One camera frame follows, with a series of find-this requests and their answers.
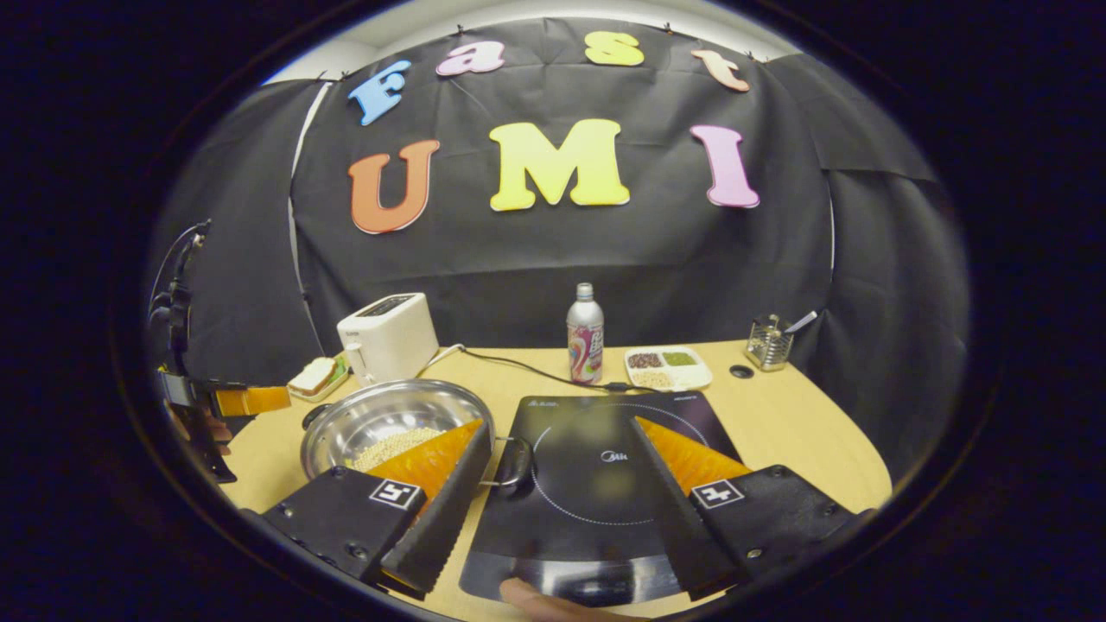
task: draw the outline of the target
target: black cloth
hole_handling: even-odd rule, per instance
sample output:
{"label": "black cloth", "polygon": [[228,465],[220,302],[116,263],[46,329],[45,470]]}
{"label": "black cloth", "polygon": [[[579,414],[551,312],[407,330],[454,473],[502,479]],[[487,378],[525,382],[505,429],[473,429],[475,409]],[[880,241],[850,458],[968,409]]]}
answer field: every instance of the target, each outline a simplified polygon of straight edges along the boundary
{"label": "black cloth", "polygon": [[[170,245],[211,219],[185,274],[194,293],[185,355],[192,377],[282,385],[322,355],[295,279],[288,215],[295,145],[321,86],[299,80],[258,89],[211,131],[167,195],[147,282],[169,252],[156,283],[165,288]],[[155,359],[165,354],[164,334],[150,331]]]}
{"label": "black cloth", "polygon": [[[626,32],[639,66],[592,63],[584,37]],[[490,73],[441,77],[446,54],[474,41],[507,45]],[[693,50],[739,63],[752,84],[735,93]],[[408,60],[401,101],[368,126],[349,92]],[[560,145],[585,118],[617,122],[622,206],[556,206],[497,212],[500,146],[489,132],[534,123]],[[711,170],[697,124],[741,133],[741,156],[762,203],[754,209],[707,199]],[[351,221],[349,165],[388,154],[382,205],[404,196],[405,145],[436,138],[429,201],[409,227],[368,236]],[[737,52],[647,25],[595,19],[510,22],[447,37],[351,75],[323,102],[304,141],[293,184],[301,268],[324,346],[334,324],[403,291],[427,293],[439,341],[471,346],[564,346],[575,284],[591,281],[609,345],[741,339],[754,315],[797,319],[828,294],[828,193],[802,111],[764,69]]]}
{"label": "black cloth", "polygon": [[833,281],[800,366],[897,481],[942,433],[967,364],[962,235],[933,168],[872,100],[811,56],[766,68],[802,110],[833,200]]}

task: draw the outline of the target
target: sandwich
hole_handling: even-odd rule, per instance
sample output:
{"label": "sandwich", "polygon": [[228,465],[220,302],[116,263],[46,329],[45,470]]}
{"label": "sandwich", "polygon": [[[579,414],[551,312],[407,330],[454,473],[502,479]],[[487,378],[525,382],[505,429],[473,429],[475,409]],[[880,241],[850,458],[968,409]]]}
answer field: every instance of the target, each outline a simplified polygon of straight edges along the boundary
{"label": "sandwich", "polygon": [[303,371],[289,381],[288,388],[298,395],[313,397],[337,380],[345,369],[330,356],[320,356],[307,363]]}

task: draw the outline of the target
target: yellow letter m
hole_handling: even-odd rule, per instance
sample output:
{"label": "yellow letter m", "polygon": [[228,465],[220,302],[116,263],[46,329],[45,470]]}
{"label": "yellow letter m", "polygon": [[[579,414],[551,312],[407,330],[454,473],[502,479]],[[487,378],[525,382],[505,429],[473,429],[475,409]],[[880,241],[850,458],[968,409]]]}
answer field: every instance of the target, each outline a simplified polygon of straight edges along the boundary
{"label": "yellow letter m", "polygon": [[556,205],[577,172],[568,193],[576,205],[623,205],[629,189],[618,179],[615,136],[622,127],[605,118],[576,122],[556,148],[533,123],[500,125],[489,136],[499,143],[499,193],[491,197],[495,211],[533,207],[535,195],[526,189],[526,173],[550,205]]}

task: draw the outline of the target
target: bread slice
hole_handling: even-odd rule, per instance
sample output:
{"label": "bread slice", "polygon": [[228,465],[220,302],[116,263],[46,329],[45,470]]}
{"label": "bread slice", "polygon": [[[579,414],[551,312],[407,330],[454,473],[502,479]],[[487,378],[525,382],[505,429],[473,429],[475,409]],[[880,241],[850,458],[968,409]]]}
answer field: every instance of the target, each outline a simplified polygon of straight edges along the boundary
{"label": "bread slice", "polygon": [[336,367],[337,362],[334,359],[320,356],[307,363],[307,366],[292,379],[288,386],[303,395],[314,395],[326,386]]}

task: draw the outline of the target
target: power cord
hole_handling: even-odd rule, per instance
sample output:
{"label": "power cord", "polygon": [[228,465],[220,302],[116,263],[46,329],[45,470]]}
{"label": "power cord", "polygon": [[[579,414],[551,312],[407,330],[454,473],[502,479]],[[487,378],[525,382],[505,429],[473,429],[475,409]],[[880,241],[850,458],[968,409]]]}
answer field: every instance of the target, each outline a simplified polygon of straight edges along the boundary
{"label": "power cord", "polygon": [[488,354],[477,354],[476,352],[469,351],[469,349],[465,348],[465,345],[461,344],[461,343],[457,343],[457,344],[453,344],[453,345],[450,345],[449,348],[447,348],[441,354],[439,354],[439,355],[435,356],[434,359],[431,359],[430,362],[426,364],[426,367],[429,367],[430,365],[437,363],[438,361],[440,361],[441,359],[444,359],[447,354],[450,354],[455,349],[459,350],[459,351],[461,351],[461,352],[463,352],[466,354],[468,354],[469,356],[474,356],[477,359],[482,359],[484,361],[497,361],[497,362],[500,362],[500,363],[510,363],[512,365],[518,365],[520,367],[524,367],[524,369],[526,369],[526,370],[529,370],[531,372],[534,372],[535,374],[543,375],[543,376],[545,376],[547,379],[552,379],[552,380],[555,380],[557,382],[563,382],[565,384],[571,384],[573,386],[582,386],[584,388],[595,388],[595,390],[598,390],[598,391],[606,391],[606,392],[609,392],[609,393],[625,393],[627,391],[633,391],[633,390],[650,391],[653,393],[660,393],[660,391],[658,391],[656,388],[653,388],[650,386],[638,386],[636,384],[629,384],[629,383],[626,383],[626,382],[608,382],[606,384],[586,384],[586,383],[583,383],[583,382],[575,382],[575,381],[571,381],[571,380],[565,380],[563,377],[555,376],[555,375],[550,374],[550,373],[545,373],[545,372],[539,370],[538,367],[530,366],[530,365],[523,363],[522,361],[515,361],[514,359],[504,359],[502,356],[489,356]]}

